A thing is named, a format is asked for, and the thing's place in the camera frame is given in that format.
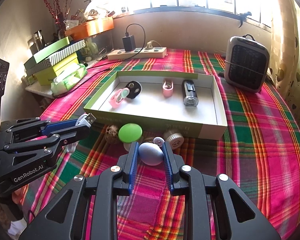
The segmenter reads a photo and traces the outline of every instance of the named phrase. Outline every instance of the space heater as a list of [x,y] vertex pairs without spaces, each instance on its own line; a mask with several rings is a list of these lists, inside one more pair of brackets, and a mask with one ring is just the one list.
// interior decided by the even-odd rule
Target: space heater
[[243,90],[259,92],[266,78],[269,58],[262,44],[245,37],[232,37],[226,53],[226,81]]

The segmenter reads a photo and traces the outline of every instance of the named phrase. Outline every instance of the table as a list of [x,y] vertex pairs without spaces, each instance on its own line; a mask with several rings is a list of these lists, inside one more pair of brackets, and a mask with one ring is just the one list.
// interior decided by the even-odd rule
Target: table
[[[94,60],[88,62],[87,68],[92,67],[97,62],[99,62],[99,60],[97,60],[97,59],[94,59]],[[50,85],[49,86],[42,86],[42,85],[39,84],[38,81],[36,81],[33,84],[27,86],[25,88],[25,90],[27,90],[27,91],[29,91],[31,93],[34,93],[34,94],[46,97],[46,98],[54,99],[53,93],[51,91],[51,86]]]
[[[265,83],[257,94],[227,84],[218,76],[225,66],[220,55],[174,49],[167,54],[164,59],[132,59],[91,69],[86,78],[100,69],[112,68],[91,78],[72,94],[55,100],[42,119],[79,117],[83,106],[115,71],[142,69],[214,75],[228,122],[223,138],[218,142],[185,138],[174,153],[202,173],[230,176],[282,239],[287,239],[300,222],[300,130],[287,105],[270,84]],[[122,144],[106,143],[104,132],[103,126],[99,131],[92,130],[74,154],[62,153],[53,172],[27,187],[22,202],[25,214],[29,209],[37,214],[75,175],[97,175],[116,164],[126,151]],[[183,214],[184,197],[170,196],[163,166],[139,163],[132,196],[118,198],[119,239],[182,239]],[[210,221],[214,238],[212,216]]]

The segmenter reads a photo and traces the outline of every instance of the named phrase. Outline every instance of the light blue egg-shaped ball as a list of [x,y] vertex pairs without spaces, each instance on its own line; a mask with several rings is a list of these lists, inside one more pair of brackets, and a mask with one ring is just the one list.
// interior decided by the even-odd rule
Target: light blue egg-shaped ball
[[154,143],[143,143],[139,146],[140,159],[147,165],[155,166],[163,161],[163,152]]

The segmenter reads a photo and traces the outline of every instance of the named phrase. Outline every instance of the green box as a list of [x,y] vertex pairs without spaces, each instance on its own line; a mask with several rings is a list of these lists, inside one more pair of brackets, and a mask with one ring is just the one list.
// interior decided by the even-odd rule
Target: green box
[[78,64],[77,54],[73,53],[52,67],[46,68],[34,74],[41,86],[50,85],[53,80],[67,69],[72,63]]
[[55,43],[52,43],[51,45],[49,45],[49,46],[45,47],[44,49],[38,51],[30,59],[28,59],[27,62],[24,64],[26,70],[30,70],[36,64],[43,61],[44,59],[49,57],[51,54],[55,53],[59,49],[62,49],[63,47],[65,47],[69,44],[70,44],[69,38],[65,37],[62,40],[57,41]]
[[[165,98],[162,84],[172,80],[173,95]],[[199,104],[185,106],[181,84],[193,80]],[[135,99],[126,98],[113,109],[109,98],[130,81],[142,85]],[[84,107],[97,122],[122,126],[137,123],[145,131],[164,133],[178,129],[183,136],[219,140],[227,127],[226,114],[214,76],[170,71],[120,71],[111,76]]]

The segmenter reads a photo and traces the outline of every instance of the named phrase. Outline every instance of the pink clip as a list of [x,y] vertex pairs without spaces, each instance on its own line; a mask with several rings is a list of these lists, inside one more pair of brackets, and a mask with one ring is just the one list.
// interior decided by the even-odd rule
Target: pink clip
[[110,105],[113,108],[117,108],[122,101],[129,95],[130,90],[128,88],[119,89],[109,100]]
[[171,97],[172,94],[173,94],[173,82],[172,82],[172,80],[164,80],[162,89],[163,89],[163,95],[166,98]]

